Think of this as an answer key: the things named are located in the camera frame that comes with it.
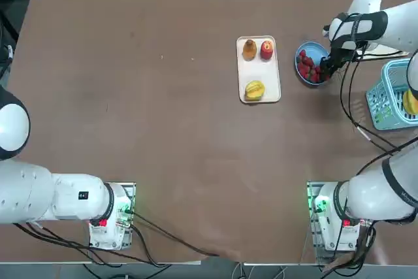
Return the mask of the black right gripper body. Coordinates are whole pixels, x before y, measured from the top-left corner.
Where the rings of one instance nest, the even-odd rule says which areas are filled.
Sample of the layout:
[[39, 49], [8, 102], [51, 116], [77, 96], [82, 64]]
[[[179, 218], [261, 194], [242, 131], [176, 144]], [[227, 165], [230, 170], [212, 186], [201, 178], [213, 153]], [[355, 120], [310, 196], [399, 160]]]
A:
[[328, 67], [343, 67], [356, 56], [356, 43], [353, 41], [331, 41]]

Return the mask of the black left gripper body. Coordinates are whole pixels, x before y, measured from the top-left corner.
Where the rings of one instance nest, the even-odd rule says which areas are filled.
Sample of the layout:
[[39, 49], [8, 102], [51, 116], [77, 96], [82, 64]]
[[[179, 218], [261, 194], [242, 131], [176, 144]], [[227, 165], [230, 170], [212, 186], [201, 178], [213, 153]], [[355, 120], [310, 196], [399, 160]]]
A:
[[5, 73], [12, 63], [14, 50], [11, 45], [3, 45], [1, 47], [1, 73]]

